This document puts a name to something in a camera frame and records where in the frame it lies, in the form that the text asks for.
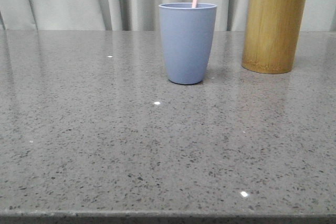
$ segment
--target plastic cup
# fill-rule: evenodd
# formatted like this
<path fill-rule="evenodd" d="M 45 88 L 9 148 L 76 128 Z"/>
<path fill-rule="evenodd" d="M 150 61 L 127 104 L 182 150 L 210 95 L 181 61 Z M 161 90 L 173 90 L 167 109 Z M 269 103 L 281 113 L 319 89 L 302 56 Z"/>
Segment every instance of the plastic cup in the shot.
<path fill-rule="evenodd" d="M 198 3 L 161 4 L 160 31 L 168 79 L 195 84 L 205 76 L 210 56 L 217 6 Z"/>

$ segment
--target cup rim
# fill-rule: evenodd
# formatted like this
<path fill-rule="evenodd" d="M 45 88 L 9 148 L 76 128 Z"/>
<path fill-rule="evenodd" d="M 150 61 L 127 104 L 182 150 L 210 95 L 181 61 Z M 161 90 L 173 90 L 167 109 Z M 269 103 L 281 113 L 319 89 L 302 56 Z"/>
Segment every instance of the cup rim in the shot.
<path fill-rule="evenodd" d="M 171 7 L 171 6 L 168 6 L 168 5 L 182 5 L 182 4 L 190 4 L 190 7 Z M 194 9 L 194 10 L 200 10 L 200 9 L 211 9 L 211 8 L 215 8 L 217 7 L 217 5 L 215 4 L 209 4 L 209 3 L 197 3 L 197 4 L 202 4 L 202 5 L 207 5 L 205 7 L 197 7 L 197 8 L 192 8 L 191 7 L 191 2 L 176 2 L 176 3 L 165 3 L 165 4 L 160 4 L 159 7 L 160 8 L 165 8 L 165 9 L 178 9 L 178 10 L 191 10 L 191 9 Z"/>

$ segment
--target wooden cylinder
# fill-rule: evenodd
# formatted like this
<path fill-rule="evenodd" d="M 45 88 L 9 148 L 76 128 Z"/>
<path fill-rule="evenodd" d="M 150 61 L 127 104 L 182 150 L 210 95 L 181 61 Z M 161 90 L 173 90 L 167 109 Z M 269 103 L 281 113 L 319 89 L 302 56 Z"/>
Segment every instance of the wooden cylinder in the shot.
<path fill-rule="evenodd" d="M 292 70 L 305 0 L 249 0 L 241 65 L 259 73 Z"/>

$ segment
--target granite countertop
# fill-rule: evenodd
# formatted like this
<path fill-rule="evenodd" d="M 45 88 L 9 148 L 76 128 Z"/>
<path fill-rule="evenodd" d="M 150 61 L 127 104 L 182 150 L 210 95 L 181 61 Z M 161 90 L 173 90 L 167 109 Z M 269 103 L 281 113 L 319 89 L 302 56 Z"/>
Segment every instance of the granite countertop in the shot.
<path fill-rule="evenodd" d="M 243 42 L 182 86 L 157 32 L 0 31 L 0 222 L 336 223 L 336 33 L 276 75 Z"/>

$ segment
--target bamboo cup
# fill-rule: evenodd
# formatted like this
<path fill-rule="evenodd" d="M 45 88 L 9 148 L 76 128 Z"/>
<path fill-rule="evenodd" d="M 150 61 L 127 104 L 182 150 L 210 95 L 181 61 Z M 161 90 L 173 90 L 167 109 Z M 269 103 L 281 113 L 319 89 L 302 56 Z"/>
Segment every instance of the bamboo cup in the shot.
<path fill-rule="evenodd" d="M 259 73 L 292 70 L 305 0 L 249 0 L 241 65 Z"/>

